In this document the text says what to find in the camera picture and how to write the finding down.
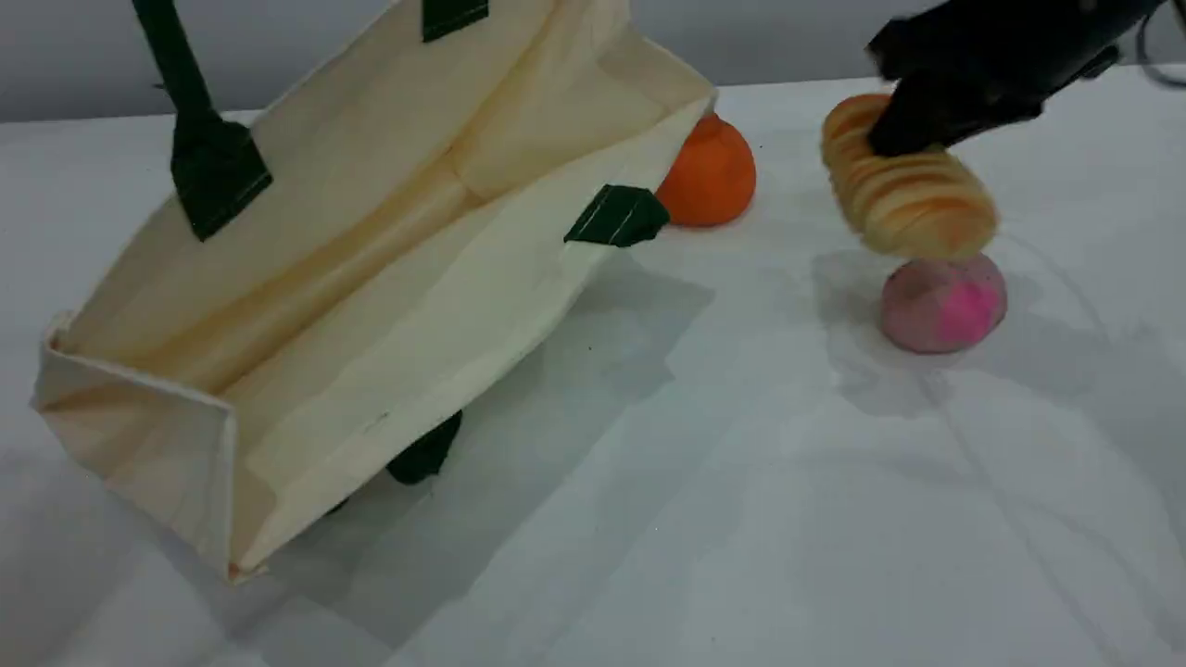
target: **dark green bag handle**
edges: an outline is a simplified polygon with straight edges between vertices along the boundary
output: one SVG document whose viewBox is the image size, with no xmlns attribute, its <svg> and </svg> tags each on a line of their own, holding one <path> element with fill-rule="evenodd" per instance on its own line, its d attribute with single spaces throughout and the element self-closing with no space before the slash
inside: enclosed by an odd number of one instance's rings
<svg viewBox="0 0 1186 667">
<path fill-rule="evenodd" d="M 272 185 L 250 131 L 215 110 L 174 0 L 132 0 L 177 109 L 170 170 L 199 241 L 217 234 Z M 487 0 L 422 0 L 421 34 L 433 42 L 490 14 Z"/>
</svg>

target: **white tabletop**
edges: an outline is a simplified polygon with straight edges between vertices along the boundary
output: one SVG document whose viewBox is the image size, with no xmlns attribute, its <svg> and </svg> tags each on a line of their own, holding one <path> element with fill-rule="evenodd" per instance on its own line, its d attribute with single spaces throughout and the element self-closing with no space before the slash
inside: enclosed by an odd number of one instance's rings
<svg viewBox="0 0 1186 667">
<path fill-rule="evenodd" d="M 1012 311 L 925 360 L 875 332 L 893 262 L 818 160 L 873 85 L 725 90 L 752 211 L 613 261 L 441 478 L 377 478 L 234 590 L 25 407 L 39 330 L 166 193 L 170 120 L 0 126 L 4 663 L 1173 663 L 1186 96 L 1115 70 L 958 151 L 1003 212 Z"/>
</svg>

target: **orange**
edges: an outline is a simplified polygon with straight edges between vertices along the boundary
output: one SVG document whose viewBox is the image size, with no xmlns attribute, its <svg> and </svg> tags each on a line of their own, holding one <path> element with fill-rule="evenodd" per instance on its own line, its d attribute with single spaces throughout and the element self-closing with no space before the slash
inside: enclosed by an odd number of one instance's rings
<svg viewBox="0 0 1186 667">
<path fill-rule="evenodd" d="M 656 196 L 672 224 L 716 227 L 750 208 L 757 185 L 750 145 L 735 127 L 712 114 L 688 135 Z"/>
</svg>

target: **gray wall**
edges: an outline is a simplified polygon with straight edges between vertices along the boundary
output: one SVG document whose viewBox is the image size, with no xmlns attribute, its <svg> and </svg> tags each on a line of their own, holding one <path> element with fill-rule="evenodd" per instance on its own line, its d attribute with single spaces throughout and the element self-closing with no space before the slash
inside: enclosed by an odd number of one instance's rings
<svg viewBox="0 0 1186 667">
<path fill-rule="evenodd" d="M 256 108 L 390 0 L 178 0 L 222 108 Z M 871 74 L 869 37 L 938 0 L 635 0 L 644 32 L 720 84 Z M 1163 9 L 1152 45 L 1186 59 Z M 130 0 L 0 0 L 0 121 L 170 110 Z"/>
</svg>

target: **cable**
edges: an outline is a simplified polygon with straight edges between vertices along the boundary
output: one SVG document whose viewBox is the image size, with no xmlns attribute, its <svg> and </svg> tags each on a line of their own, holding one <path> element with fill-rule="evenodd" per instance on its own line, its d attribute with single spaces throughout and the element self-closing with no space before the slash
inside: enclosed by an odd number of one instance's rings
<svg viewBox="0 0 1186 667">
<path fill-rule="evenodd" d="M 1178 14 L 1178 25 L 1186 32 L 1186 0 L 1172 0 L 1174 11 Z M 1168 74 L 1161 71 L 1156 65 L 1153 64 L 1153 58 L 1149 57 L 1149 44 L 1148 44 L 1148 31 L 1149 23 L 1156 14 L 1156 9 L 1149 12 L 1141 19 L 1141 27 L 1136 28 L 1136 62 L 1144 70 L 1144 76 L 1149 77 L 1154 83 L 1163 85 L 1166 88 L 1174 88 L 1179 90 L 1186 90 L 1186 80 L 1169 76 Z"/>
</svg>

